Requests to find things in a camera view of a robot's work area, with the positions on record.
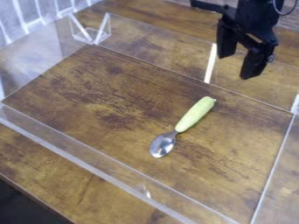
spoon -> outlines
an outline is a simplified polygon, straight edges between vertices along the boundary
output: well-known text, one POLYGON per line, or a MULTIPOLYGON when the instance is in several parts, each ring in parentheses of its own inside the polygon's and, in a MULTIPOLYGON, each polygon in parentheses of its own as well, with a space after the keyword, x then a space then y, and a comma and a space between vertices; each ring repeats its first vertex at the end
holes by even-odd
POLYGON ((178 122, 172 132, 162 134, 151 143, 150 153, 155 158, 166 156, 175 145, 175 137, 183 133, 210 112, 214 107, 215 99, 208 96, 203 97, 184 114, 182 120, 178 122))

clear acrylic box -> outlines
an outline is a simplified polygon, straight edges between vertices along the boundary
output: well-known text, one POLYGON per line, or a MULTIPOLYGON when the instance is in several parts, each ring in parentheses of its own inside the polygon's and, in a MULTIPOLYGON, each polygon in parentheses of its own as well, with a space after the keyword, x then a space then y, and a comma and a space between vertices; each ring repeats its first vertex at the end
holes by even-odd
POLYGON ((298 145, 286 75, 299 73, 276 61, 243 81, 243 54, 218 60, 208 41, 111 13, 84 28, 71 15, 0 51, 0 122, 183 223, 263 223, 298 145), (151 141, 204 95, 215 109, 152 158, 151 141))

metal spoon head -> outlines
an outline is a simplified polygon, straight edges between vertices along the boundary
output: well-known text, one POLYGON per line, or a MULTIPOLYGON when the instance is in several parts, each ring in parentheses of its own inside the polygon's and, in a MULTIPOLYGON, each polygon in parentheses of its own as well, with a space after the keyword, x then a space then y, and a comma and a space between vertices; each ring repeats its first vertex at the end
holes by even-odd
POLYGON ((150 153, 155 158, 162 158, 174 149, 176 134, 176 131, 164 133, 152 141, 150 153))

cable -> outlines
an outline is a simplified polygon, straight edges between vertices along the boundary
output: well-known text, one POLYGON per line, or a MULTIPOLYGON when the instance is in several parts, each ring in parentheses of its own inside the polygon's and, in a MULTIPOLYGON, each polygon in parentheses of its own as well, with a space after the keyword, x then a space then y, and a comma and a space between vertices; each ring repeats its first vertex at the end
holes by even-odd
POLYGON ((295 7, 296 7, 296 5, 298 5, 298 2, 299 2, 299 0, 294 0, 294 8, 292 8, 288 12, 283 13, 283 12, 276 8, 276 0, 272 0, 274 7, 275 7, 275 12, 276 12, 280 16, 287 16, 287 15, 290 15, 290 14, 294 12, 294 10, 295 10, 295 7))

wooden table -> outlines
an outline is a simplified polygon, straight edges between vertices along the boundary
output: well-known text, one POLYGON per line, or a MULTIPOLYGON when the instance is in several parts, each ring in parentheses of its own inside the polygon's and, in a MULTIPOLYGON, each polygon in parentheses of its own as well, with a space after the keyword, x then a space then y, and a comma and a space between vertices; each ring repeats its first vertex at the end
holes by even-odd
MULTIPOLYGON (((104 11, 203 39, 214 35, 214 14, 183 10, 163 1, 107 1, 79 15, 86 24, 98 21, 99 25, 96 18, 104 11)), ((282 53, 291 58, 290 52, 282 53)), ((186 82, 175 73, 99 46, 79 50, 4 103, 234 220, 250 222, 291 121, 286 111, 198 81, 186 82), (148 143, 172 129, 184 110, 204 95, 219 100, 212 113, 179 137, 176 151, 163 162, 152 159, 148 143)), ((4 179, 72 221, 178 222, 4 126, 0 140, 4 179)))

